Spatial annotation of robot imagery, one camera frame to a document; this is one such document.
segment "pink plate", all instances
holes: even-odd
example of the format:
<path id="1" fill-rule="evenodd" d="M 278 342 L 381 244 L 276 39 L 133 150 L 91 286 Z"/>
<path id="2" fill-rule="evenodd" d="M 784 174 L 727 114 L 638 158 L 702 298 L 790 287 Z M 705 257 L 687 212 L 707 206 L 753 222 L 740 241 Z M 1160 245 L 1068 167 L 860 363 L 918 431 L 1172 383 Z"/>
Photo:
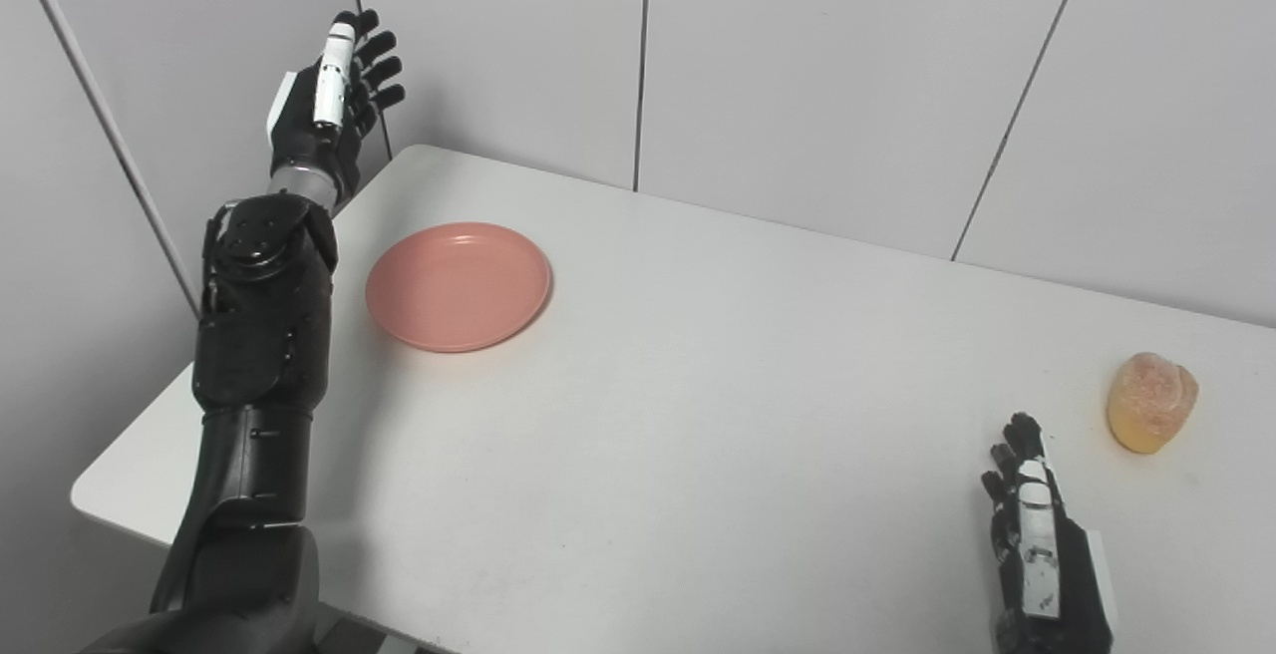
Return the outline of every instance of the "pink plate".
<path id="1" fill-rule="evenodd" d="M 550 264 L 532 241 L 487 222 L 453 222 L 387 250 L 367 273 L 364 300 L 402 342 L 466 353 L 523 330 L 549 291 Z"/>

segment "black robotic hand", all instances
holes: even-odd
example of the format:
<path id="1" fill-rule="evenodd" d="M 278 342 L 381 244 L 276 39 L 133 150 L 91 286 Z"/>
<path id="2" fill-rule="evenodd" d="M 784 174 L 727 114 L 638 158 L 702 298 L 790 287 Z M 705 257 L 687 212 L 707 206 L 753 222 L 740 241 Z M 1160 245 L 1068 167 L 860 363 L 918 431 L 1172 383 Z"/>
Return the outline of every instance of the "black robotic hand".
<path id="1" fill-rule="evenodd" d="M 402 64 L 397 56 L 383 59 L 396 37 L 390 31 L 373 36 L 379 23 L 374 10 L 342 11 L 319 60 L 285 76 L 267 122 L 272 194 L 305 195 L 329 213 L 355 196 L 364 136 L 404 96 L 402 85 L 383 87 Z"/>
<path id="2" fill-rule="evenodd" d="M 1017 413 L 984 473 L 999 562 L 999 654 L 1108 654 L 1111 593 L 1101 541 L 1068 518 L 1035 418 Z"/>

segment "wall seam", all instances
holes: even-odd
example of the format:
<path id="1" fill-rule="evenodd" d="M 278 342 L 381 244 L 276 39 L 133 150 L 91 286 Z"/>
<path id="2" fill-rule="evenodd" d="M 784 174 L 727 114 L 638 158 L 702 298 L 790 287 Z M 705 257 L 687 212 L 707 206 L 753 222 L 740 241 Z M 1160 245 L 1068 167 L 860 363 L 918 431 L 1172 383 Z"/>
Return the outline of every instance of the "wall seam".
<path id="1" fill-rule="evenodd" d="M 1032 82 L 1036 80 L 1036 75 L 1041 69 L 1041 61 L 1045 60 L 1045 52 L 1050 46 L 1050 41 L 1054 38 L 1054 32 L 1059 27 L 1059 20 L 1063 19 L 1063 11 L 1065 8 L 1068 8 L 1068 0 L 1060 0 L 1059 8 L 1054 11 L 1054 19 L 1050 22 L 1050 28 L 1045 33 L 1045 40 L 1041 42 L 1041 50 L 1037 51 L 1036 60 L 1032 62 L 1032 71 L 1028 71 L 1028 78 L 1023 83 L 1023 89 L 1020 92 L 1020 99 L 1014 105 L 1014 110 L 1011 112 L 1011 120 L 1005 124 L 1005 131 L 1002 135 L 1002 142 L 997 145 L 997 153 L 993 154 L 993 163 L 989 164 L 988 172 L 984 173 L 984 182 L 979 186 L 979 194 L 975 195 L 975 204 L 971 205 L 970 214 L 966 217 L 966 223 L 961 228 L 961 236 L 957 236 L 957 246 L 953 247 L 953 254 L 949 259 L 953 260 L 953 263 L 956 263 L 957 255 L 961 254 L 961 246 L 966 242 L 966 235 L 970 233 L 970 227 L 975 223 L 975 213 L 984 201 L 984 194 L 988 191 L 989 182 L 993 182 L 993 173 L 997 172 L 998 164 L 1002 163 L 1002 154 L 1005 153 L 1005 145 L 1011 140 L 1011 133 L 1014 130 L 1014 124 L 1020 120 L 1020 112 L 1023 110 L 1023 103 L 1027 101 L 1028 91 L 1032 88 Z"/>
<path id="2" fill-rule="evenodd" d="M 195 287 L 191 282 L 186 280 L 186 272 L 182 268 L 176 245 L 174 245 L 172 237 L 168 236 L 168 228 L 165 227 L 163 218 L 160 217 L 160 209 L 154 204 L 154 199 L 152 199 L 151 191 L 140 176 L 138 163 L 133 159 L 133 153 L 129 150 L 128 143 L 124 142 L 120 126 L 111 113 L 110 106 L 106 103 L 106 96 L 102 94 L 102 88 L 93 76 L 92 69 L 88 66 L 88 60 L 84 57 L 79 42 L 75 40 L 70 24 L 66 22 L 66 15 L 63 13 L 61 6 L 57 5 L 57 0 L 38 1 L 41 9 L 45 11 L 45 18 L 48 19 L 48 24 L 57 37 L 57 42 L 63 47 L 63 52 L 66 55 L 66 60 L 71 65 L 71 70 L 75 73 L 80 88 L 84 91 L 84 96 L 106 135 L 107 143 L 111 145 L 111 150 L 115 153 L 115 159 L 120 163 L 120 168 L 124 170 L 124 177 L 129 181 L 133 196 L 137 198 L 142 213 L 151 226 L 151 231 L 160 242 L 160 250 L 163 251 L 165 259 L 168 260 L 168 268 L 172 269 L 174 277 L 177 278 L 177 286 L 186 298 L 186 305 L 190 307 L 191 314 L 198 316 L 199 300 Z"/>

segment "table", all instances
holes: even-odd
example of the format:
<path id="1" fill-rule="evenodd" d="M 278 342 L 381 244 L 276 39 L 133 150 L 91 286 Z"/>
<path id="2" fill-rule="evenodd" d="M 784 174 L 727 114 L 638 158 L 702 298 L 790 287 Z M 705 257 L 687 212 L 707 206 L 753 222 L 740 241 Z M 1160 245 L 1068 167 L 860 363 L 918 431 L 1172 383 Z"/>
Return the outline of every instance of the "table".
<path id="1" fill-rule="evenodd" d="M 545 250 L 549 307 L 472 354 L 380 335 L 374 260 L 466 219 Z M 1116 651 L 1273 639 L 1276 331 L 421 145 L 337 232 L 306 519 L 333 607 L 462 654 L 986 653 L 977 478 L 1026 409 L 1104 534 Z M 1201 382 L 1151 458 L 1102 417 L 1139 349 Z M 189 377 L 83 473 L 80 511 L 171 542 Z"/>

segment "robotic forearm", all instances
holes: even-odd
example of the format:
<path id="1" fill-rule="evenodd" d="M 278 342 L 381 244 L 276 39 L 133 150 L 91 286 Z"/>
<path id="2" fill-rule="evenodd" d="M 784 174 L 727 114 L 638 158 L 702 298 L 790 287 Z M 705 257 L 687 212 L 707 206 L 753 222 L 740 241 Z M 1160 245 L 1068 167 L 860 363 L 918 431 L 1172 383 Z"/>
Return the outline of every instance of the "robotic forearm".
<path id="1" fill-rule="evenodd" d="M 328 385 L 336 209 L 360 186 L 364 135 L 403 98 L 376 14 L 338 14 L 320 59 L 271 113 L 268 194 L 223 205 L 204 240 L 193 389 L 203 440 L 152 614 L 85 653 L 310 651 L 318 556 L 301 527 L 310 422 Z"/>

